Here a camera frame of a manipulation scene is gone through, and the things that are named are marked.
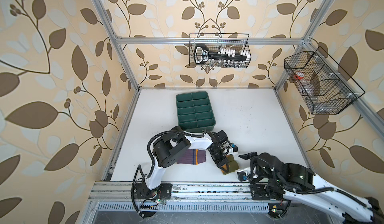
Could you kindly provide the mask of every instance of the floor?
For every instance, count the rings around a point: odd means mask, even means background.
[[[138,164],[144,173],[149,172],[148,141],[177,126],[176,95],[196,91],[208,92],[216,119],[214,131],[224,130],[239,154],[268,152],[285,163],[306,166],[273,89],[143,89],[111,181],[132,181]],[[249,167],[249,161],[235,160],[240,168]],[[174,164],[162,181],[237,182],[237,175],[223,175],[206,151],[206,162]]]

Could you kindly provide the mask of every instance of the metal bracket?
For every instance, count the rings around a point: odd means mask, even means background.
[[[133,190],[135,195],[137,196],[137,199],[148,199],[152,198],[151,196],[147,196],[144,194],[144,189],[147,190],[147,187],[141,183],[135,184],[135,189]],[[172,193],[172,184],[170,183],[161,183],[159,186],[159,193],[160,198],[159,199],[170,199],[171,193]]]

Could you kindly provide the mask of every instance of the metal beam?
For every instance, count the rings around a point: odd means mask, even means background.
[[[231,40],[240,40],[242,38],[231,38]],[[116,41],[118,44],[174,44],[183,45],[189,44],[189,38],[124,38],[117,37]],[[275,45],[301,45],[303,44],[302,38],[249,38],[249,45],[260,45],[260,44],[275,44]]]
[[[324,16],[327,14],[329,8],[332,6],[334,1],[335,0],[323,0],[315,16],[312,19],[311,24],[305,31],[303,39],[310,40],[313,37],[314,33],[316,32],[321,21],[323,20]]]
[[[133,73],[131,67],[129,66],[128,60],[125,57],[121,46],[116,42],[116,35],[113,31],[112,24],[109,21],[107,12],[104,9],[103,3],[101,2],[101,0],[91,0],[91,1],[95,7],[100,19],[101,19],[101,22],[103,23],[104,29],[107,32],[109,39],[111,40],[111,44],[112,44],[113,48],[115,49],[119,59],[121,60],[122,67],[123,67],[125,73],[127,73],[128,79],[131,81],[133,89],[135,91],[138,91],[139,85],[137,84],[137,80],[134,76],[134,73]]]
[[[316,51],[316,47],[311,41],[305,42],[305,47],[309,51]],[[339,73],[334,66],[329,62],[328,59],[323,59],[325,63],[331,68],[335,73]],[[348,83],[347,80],[342,75],[338,77],[345,83],[351,90],[354,90],[353,87]],[[355,109],[360,113],[364,120],[376,131],[376,133],[384,140],[384,120],[374,111],[369,104],[367,104],[362,98],[357,99],[352,103]]]

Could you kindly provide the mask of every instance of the leaf pattern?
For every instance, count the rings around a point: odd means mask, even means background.
[[[20,154],[8,158],[0,163],[0,185],[3,184],[15,171],[20,162]]]
[[[30,102],[14,110],[5,120],[26,128],[41,129],[53,123],[57,116],[57,110],[50,104]]]
[[[60,149],[48,162],[44,170],[46,171],[57,171],[62,169],[75,158],[79,146],[75,143],[71,143]]]
[[[108,96],[109,91],[111,90],[111,78],[109,77],[108,71],[105,71],[104,73],[102,90],[105,96]]]
[[[329,153],[327,152],[327,150],[325,150],[324,148],[320,149],[320,156],[323,159],[323,161],[325,162],[325,164],[329,165],[332,168],[335,168],[335,165],[333,164],[332,158],[329,155]]]
[[[34,0],[32,2],[32,13],[37,20],[42,19],[47,12],[44,0]]]
[[[370,150],[363,146],[352,146],[349,152],[362,167],[376,173],[384,173],[384,161]]]
[[[72,68],[76,76],[84,81],[88,75],[88,64],[79,46],[76,46],[72,53]]]
[[[0,97],[7,95],[20,84],[19,76],[13,73],[0,73]]]
[[[102,152],[103,152],[103,149],[101,148],[101,146],[99,146],[98,149],[96,149],[95,153],[93,154],[90,166],[93,166],[96,164],[96,162],[100,159]]]
[[[22,201],[21,198],[7,198],[0,201],[0,218],[7,215]]]
[[[97,24],[97,17],[96,17],[96,14],[89,8],[83,8],[82,10],[80,10],[81,12],[81,15],[83,16],[83,18],[89,22],[90,24]]]

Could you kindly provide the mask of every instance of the ventilation grille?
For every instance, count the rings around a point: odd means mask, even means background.
[[[167,202],[158,205],[163,212],[269,212],[268,203],[211,203],[199,204],[196,202]],[[134,211],[132,202],[100,202],[98,211]]]

